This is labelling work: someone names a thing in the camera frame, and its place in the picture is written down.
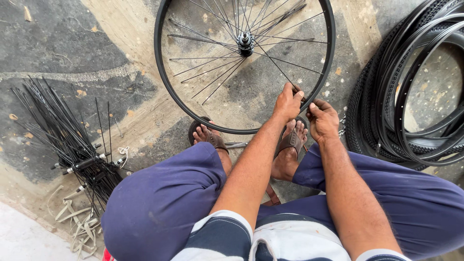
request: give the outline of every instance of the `navy trousers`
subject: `navy trousers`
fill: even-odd
[[[390,219],[404,255],[420,260],[464,245],[464,191],[444,179],[349,153]],[[167,261],[185,246],[192,226],[208,215],[226,174],[213,146],[201,142],[125,178],[102,216],[106,248],[118,261]],[[293,182],[325,191],[314,144]],[[335,231],[325,195],[261,206],[258,219],[279,213],[315,218]]]

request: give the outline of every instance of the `wheel hub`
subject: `wheel hub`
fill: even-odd
[[[240,47],[240,50],[238,51],[243,57],[248,57],[253,54],[253,49],[254,49],[254,38],[253,35],[250,34],[249,32],[242,32],[238,37],[237,37],[237,44]]]

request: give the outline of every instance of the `forearm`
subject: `forearm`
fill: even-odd
[[[285,120],[271,117],[248,144],[233,167],[211,213],[226,209],[255,227],[259,204],[271,176],[272,160]]]
[[[327,205],[344,248],[355,260],[375,248],[401,253],[387,216],[339,139],[321,142]]]

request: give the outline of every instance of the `bicycle wheel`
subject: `bicycle wheel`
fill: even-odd
[[[329,0],[162,0],[154,38],[182,110],[218,131],[254,134],[284,83],[305,92],[301,112],[324,86],[335,19]],[[212,114],[216,124],[200,117]]]

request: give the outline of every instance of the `hairy arm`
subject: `hairy arm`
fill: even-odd
[[[306,115],[310,119],[311,135],[319,144],[327,205],[344,248],[352,260],[377,248],[402,253],[385,212],[354,168],[338,137],[337,112],[320,99],[314,103]]]
[[[211,213],[230,210],[244,217],[254,229],[259,205],[271,176],[272,160],[282,128],[300,112],[304,93],[293,96],[287,83],[278,96],[271,118],[261,127],[232,168]]]

